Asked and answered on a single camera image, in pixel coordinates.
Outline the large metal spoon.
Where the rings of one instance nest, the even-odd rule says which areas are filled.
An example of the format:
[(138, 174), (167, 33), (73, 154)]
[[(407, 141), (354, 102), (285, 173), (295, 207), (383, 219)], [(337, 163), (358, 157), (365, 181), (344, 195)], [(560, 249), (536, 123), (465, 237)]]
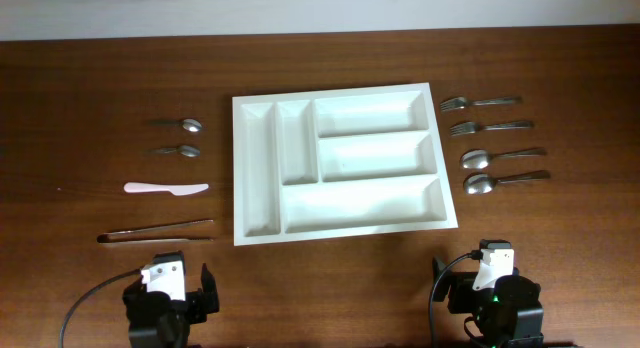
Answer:
[(479, 195), (492, 192), (500, 184), (521, 183), (550, 179), (551, 174), (546, 170), (522, 173), (506, 177), (493, 177), (487, 173), (472, 174), (463, 182), (464, 191), (468, 195)]
[(545, 156), (544, 148), (532, 148), (505, 153), (490, 153), (483, 149), (475, 149), (466, 152), (460, 158), (460, 166), (463, 169), (482, 170), (487, 168), (496, 159)]

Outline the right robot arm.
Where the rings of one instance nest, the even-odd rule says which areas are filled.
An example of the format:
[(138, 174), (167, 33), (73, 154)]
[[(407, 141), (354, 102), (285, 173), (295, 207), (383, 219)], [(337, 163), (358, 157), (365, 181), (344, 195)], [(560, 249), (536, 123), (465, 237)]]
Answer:
[(434, 285), (431, 304), (447, 301), (452, 314), (464, 314), (480, 334), (463, 330), (476, 347), (541, 347), (544, 309), (539, 301), (540, 285), (522, 276), (518, 269), (497, 279), (492, 288), (476, 290), (473, 272), (454, 272), (452, 264), (432, 260)]

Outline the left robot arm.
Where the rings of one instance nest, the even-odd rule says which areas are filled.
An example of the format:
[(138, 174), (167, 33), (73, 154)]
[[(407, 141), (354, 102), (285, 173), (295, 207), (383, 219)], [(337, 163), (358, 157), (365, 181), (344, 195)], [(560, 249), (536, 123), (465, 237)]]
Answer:
[(190, 328), (220, 311), (216, 281), (208, 267), (201, 268), (201, 287), (187, 292), (180, 262), (143, 267), (141, 278), (123, 292), (123, 303), (133, 347), (186, 347)]

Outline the metal fork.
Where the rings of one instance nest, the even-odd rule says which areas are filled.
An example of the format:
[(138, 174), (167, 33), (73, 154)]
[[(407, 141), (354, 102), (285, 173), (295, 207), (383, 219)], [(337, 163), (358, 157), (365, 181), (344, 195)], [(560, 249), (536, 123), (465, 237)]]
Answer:
[(501, 97), (486, 100), (470, 100), (465, 97), (450, 98), (440, 104), (442, 112), (461, 110), (472, 106), (490, 106), (490, 105), (508, 105), (522, 103), (523, 99), (519, 96)]
[(498, 131), (498, 130), (514, 130), (514, 129), (531, 129), (534, 127), (534, 123), (528, 120), (512, 121), (506, 123), (498, 123), (491, 125), (483, 125), (477, 122), (462, 122), (449, 128), (450, 135), (452, 137), (475, 134), (483, 131)]

